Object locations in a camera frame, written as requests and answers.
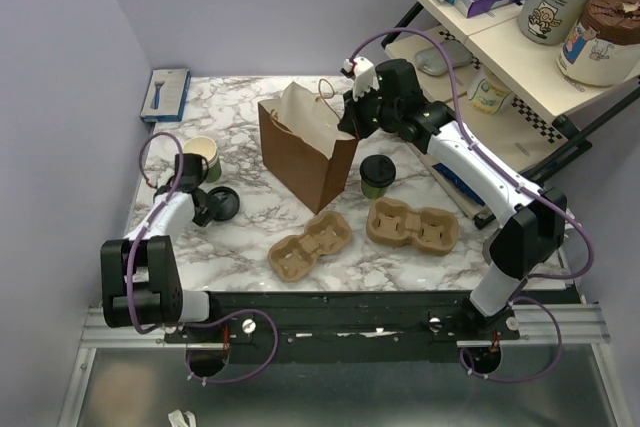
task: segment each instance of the marble countertop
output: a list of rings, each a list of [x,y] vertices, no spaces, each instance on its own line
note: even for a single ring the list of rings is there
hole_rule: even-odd
[[[336,92],[350,88],[351,81],[329,77]],[[341,213],[353,230],[353,241],[338,254],[321,257],[311,273],[299,282],[279,279],[267,262],[273,244],[299,234],[313,214],[262,164],[257,103],[274,98],[296,81],[315,91],[318,77],[226,77],[193,78],[181,123],[157,124],[181,142],[197,135],[218,143],[222,177],[204,190],[219,185],[240,195],[238,215],[206,228],[191,224],[174,245],[183,288],[211,291],[380,291],[473,289],[488,267],[483,260],[484,241],[495,231],[491,225],[477,230],[426,171],[409,147],[397,137],[377,132],[360,142],[345,191],[328,210]],[[330,101],[342,109],[341,96]],[[174,144],[168,138],[152,143],[146,169],[152,178],[168,177],[172,171]],[[391,248],[373,243],[365,233],[370,201],[360,192],[358,167],[372,154],[389,156],[397,167],[397,180],[387,196],[413,208],[438,207],[454,212],[460,223],[459,240],[444,257],[419,253],[411,246]],[[153,190],[141,181],[131,215],[137,225],[152,205]],[[559,272],[557,255],[538,271]],[[564,282],[532,281],[529,288],[561,289]]]

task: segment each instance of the gray wall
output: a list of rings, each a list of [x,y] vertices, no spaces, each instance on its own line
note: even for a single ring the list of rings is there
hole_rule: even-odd
[[[0,0],[0,15],[1,423],[52,426],[137,181],[150,70],[116,0]]]
[[[152,67],[196,75],[335,73],[412,0],[118,0]],[[417,26],[429,25],[426,15]],[[379,44],[367,55],[383,60]]]
[[[637,83],[574,116],[585,125]],[[576,217],[592,235],[596,263],[580,288],[599,301],[611,331],[613,351],[629,407],[640,424],[640,101],[593,136],[594,148],[563,172],[555,183],[569,196]],[[573,267],[584,265],[578,239],[568,244]]]

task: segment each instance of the shelving unit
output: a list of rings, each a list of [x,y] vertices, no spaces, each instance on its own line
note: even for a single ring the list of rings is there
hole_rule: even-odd
[[[615,87],[587,86],[565,77],[556,65],[560,47],[537,44],[520,32],[516,18],[522,4],[511,4],[466,18],[451,4],[439,0],[416,1],[397,27],[407,27],[426,9],[441,23],[429,33],[435,33],[440,40],[445,35],[455,36],[518,96],[504,112],[485,115],[471,108],[464,95],[475,75],[472,67],[456,70],[464,121],[487,148],[534,182],[543,184],[588,151],[592,146],[588,137],[640,99],[640,88],[636,88],[581,131],[568,115],[604,98]],[[415,54],[429,47],[429,43],[419,36],[397,38],[398,34],[390,34],[382,41],[391,58],[405,58],[413,63]],[[626,82],[633,82],[638,76],[640,63]],[[418,77],[428,100],[450,104],[452,94],[446,77],[434,79],[423,73],[418,73]],[[434,171],[432,159],[421,156],[421,160],[459,207],[474,218],[479,228],[487,225],[491,216],[481,218],[482,208]]]

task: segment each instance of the cardboard cup holder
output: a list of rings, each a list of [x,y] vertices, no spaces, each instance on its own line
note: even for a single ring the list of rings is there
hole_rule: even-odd
[[[349,242],[352,232],[337,212],[323,212],[307,224],[301,235],[289,235],[269,250],[269,264],[285,282],[295,282],[315,267],[321,255],[335,254]]]
[[[369,209],[367,235],[378,244],[411,244],[425,254],[447,255],[458,242],[458,220],[446,210],[412,210],[404,202],[383,197]]]

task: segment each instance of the brown paper bag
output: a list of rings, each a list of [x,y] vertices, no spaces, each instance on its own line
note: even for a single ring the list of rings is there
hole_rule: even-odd
[[[358,141],[338,130],[322,95],[295,82],[258,111],[265,167],[317,214],[344,190]]]

